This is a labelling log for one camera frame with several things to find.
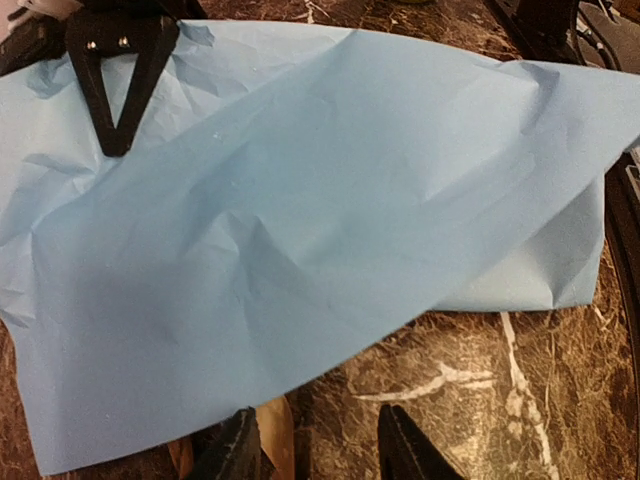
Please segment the beige satin ribbon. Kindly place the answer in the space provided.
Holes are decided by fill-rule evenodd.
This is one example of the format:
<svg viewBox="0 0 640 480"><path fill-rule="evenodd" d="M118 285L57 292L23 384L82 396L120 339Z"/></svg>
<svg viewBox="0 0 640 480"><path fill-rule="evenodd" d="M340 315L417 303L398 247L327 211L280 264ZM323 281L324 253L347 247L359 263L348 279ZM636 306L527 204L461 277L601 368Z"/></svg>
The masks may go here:
<svg viewBox="0 0 640 480"><path fill-rule="evenodd" d="M254 409L261 448L275 466L275 474L271 479L293 479L295 477L294 419L287 399L281 396ZM217 439L226 420L167 444L179 478L188 479L187 476L195 462Z"/></svg>

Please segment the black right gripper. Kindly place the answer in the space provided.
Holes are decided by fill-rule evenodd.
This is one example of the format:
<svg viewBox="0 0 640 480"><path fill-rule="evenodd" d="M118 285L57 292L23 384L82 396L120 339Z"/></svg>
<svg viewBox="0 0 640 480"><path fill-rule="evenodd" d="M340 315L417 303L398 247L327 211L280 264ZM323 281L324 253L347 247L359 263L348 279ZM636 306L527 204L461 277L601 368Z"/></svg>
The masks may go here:
<svg viewBox="0 0 640 480"><path fill-rule="evenodd" d="M175 21L207 17L198 1L17 1L5 16L1 61L54 59L67 48L103 153L123 156L176 46ZM115 41L120 50L137 55L117 125L101 67L103 59L116 55Z"/></svg>

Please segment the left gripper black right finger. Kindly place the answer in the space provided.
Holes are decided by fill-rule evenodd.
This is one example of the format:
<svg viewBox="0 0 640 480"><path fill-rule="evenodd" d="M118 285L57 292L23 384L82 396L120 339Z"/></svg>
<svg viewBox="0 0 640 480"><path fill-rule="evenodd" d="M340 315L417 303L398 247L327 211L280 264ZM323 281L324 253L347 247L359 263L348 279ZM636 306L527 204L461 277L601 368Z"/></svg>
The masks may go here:
<svg viewBox="0 0 640 480"><path fill-rule="evenodd" d="M377 433L382 480L463 479L401 406L380 408Z"/></svg>

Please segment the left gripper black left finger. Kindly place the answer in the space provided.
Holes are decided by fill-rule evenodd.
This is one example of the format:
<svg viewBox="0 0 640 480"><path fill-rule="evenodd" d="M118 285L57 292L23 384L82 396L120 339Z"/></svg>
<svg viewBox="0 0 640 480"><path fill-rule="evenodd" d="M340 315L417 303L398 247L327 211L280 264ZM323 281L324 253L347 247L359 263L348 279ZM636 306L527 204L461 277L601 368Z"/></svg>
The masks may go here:
<svg viewBox="0 0 640 480"><path fill-rule="evenodd" d="M217 439L195 462L192 480L271 479L275 466L261 448L254 408L237 411L223 423Z"/></svg>

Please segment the blue wrapping paper sheet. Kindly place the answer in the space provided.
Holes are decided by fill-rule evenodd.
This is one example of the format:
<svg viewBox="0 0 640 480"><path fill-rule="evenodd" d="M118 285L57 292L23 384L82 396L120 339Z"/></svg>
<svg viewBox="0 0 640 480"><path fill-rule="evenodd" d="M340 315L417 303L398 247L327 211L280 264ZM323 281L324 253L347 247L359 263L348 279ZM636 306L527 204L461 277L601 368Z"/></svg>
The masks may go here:
<svg viewBox="0 0 640 480"><path fill-rule="evenodd" d="M131 150L69 58L1 81L1 317L39 471L208 427L428 310L550 310L506 62L191 21Z"/></svg>

